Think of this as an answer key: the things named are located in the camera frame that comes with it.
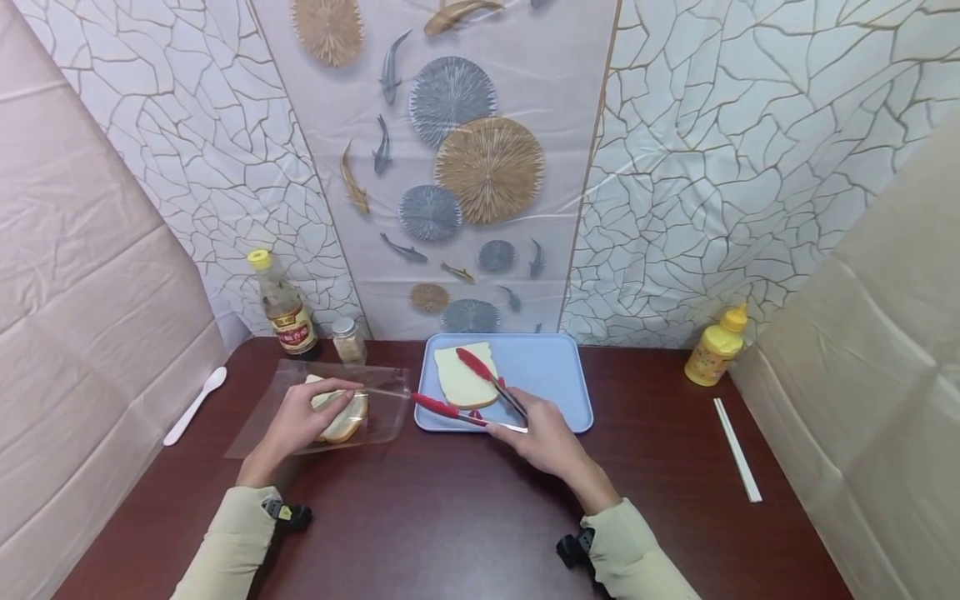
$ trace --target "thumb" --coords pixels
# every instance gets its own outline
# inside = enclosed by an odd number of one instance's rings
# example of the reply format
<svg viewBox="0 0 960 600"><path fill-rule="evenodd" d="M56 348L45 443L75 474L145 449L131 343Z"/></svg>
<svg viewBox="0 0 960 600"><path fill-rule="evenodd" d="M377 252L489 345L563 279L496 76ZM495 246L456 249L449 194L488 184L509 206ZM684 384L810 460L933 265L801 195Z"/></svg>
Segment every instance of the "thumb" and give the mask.
<svg viewBox="0 0 960 600"><path fill-rule="evenodd" d="M339 394L337 397L330 400L324 408L316 412L316 414L310 416L312 424L316 425L318 428L323 431L326 429L334 419L337 418L337 415L344 412L344 409L347 408L347 405L350 404L350 401L353 400L353 390L347 390L342 394Z"/></svg>
<svg viewBox="0 0 960 600"><path fill-rule="evenodd" d="M487 423L487 426L484 427L484 429L486 429L487 433L489 433L491 436L497 438L500 442L503 442L516 451L520 450L520 446L523 445L524 440L526 439L526 437L518 431L511 431L506 427L493 423Z"/></svg>

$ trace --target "dark brown tabletop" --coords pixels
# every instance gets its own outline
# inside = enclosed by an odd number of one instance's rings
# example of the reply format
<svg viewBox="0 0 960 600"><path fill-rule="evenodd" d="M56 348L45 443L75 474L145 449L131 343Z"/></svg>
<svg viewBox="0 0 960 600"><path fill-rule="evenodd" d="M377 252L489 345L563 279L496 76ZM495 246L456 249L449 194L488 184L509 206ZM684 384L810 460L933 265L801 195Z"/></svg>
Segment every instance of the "dark brown tabletop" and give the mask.
<svg viewBox="0 0 960 600"><path fill-rule="evenodd" d="M410 370L423 343L370 343L371 365ZM328 360L332 347L324 348ZM685 352L581 348L595 423L584 447L703 598L847 599L850 594L729 378L684 378ZM282 358L259 338L226 384L164 448L58 591L59 600L168 598L233 484L224 458ZM763 494L750 504L711 399L724 399ZM579 507L556 480L485 435L420 431L390 444L300 459L284 490L315 514L277 541L251 597L398 600L605 597L554 551Z"/></svg>

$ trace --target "plastic tray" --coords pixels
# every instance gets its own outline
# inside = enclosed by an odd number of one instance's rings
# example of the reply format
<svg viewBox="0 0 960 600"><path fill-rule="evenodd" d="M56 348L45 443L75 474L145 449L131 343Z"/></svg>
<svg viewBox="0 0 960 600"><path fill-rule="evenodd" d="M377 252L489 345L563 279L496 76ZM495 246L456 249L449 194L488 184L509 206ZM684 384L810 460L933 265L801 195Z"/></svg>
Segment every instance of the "plastic tray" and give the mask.
<svg viewBox="0 0 960 600"><path fill-rule="evenodd" d="M580 354L573 338L562 333L438 333L426 342L420 393L445 401L434 350L477 342L490 344L497 373L508 386L555 402L574 433L584 433L593 426L593 408ZM508 411L502 398L480 409L480 414L487 420L517 422L517 416ZM414 421L426 431L483 431L476 425L435 415L419 405L414 409Z"/></svg>

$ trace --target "yellow squeeze bottle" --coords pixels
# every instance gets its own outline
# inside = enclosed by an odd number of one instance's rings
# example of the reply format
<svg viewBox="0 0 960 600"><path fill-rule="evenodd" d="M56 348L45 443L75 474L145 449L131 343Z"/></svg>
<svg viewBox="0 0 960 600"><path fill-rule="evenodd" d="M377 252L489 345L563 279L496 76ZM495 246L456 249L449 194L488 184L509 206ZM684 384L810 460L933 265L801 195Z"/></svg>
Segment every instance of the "yellow squeeze bottle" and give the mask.
<svg viewBox="0 0 960 600"><path fill-rule="evenodd" d="M697 385L716 385L727 372L730 361L743 349L741 331L746 326L747 302L744 302L724 313L720 324L707 327L686 361L686 377Z"/></svg>

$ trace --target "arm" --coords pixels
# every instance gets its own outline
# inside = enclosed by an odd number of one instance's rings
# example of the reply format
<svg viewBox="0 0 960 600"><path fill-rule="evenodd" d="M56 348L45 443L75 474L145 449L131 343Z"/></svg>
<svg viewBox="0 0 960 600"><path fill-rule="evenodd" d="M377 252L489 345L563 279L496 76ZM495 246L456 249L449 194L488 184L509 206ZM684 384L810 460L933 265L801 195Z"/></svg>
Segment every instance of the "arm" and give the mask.
<svg viewBox="0 0 960 600"><path fill-rule="evenodd" d="M193 562L171 600L236 600L246 598L256 570L263 564L276 522L263 509L264 500L279 498L271 485L280 464L306 447L330 425L353 398L359 383L325 379L290 388L266 435L240 467L236 487L227 490ZM347 390L322 411L313 396Z"/></svg>
<svg viewBox="0 0 960 600"><path fill-rule="evenodd" d="M607 473L590 460L556 404L511 388L529 414L529 433L496 425L488 431L536 468L563 479L584 508L583 527L594 530L590 560L597 582L618 600L699 600L657 538Z"/></svg>

